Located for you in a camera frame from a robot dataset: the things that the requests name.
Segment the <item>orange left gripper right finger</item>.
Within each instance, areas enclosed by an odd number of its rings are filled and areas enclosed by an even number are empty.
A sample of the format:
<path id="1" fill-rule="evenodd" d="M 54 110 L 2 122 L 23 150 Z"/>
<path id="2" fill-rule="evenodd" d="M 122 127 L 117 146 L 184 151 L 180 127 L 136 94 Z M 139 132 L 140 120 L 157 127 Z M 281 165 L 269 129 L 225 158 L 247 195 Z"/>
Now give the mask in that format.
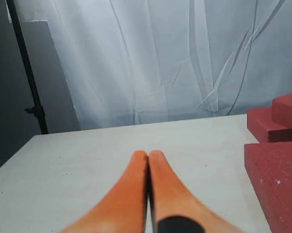
<path id="1" fill-rule="evenodd" d="M 149 193 L 154 233 L 241 233 L 199 201 L 182 183 L 164 153 L 148 156 Z"/>

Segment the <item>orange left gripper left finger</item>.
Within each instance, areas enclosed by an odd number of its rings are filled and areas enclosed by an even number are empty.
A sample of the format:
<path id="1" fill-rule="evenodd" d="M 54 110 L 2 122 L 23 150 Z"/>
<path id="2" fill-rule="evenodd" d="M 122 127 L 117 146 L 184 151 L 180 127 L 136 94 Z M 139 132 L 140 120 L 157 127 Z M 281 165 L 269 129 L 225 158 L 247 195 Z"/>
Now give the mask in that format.
<path id="1" fill-rule="evenodd" d="M 63 233 L 143 233 L 147 212 L 148 155 L 135 151 L 124 173 L 86 215 Z"/>

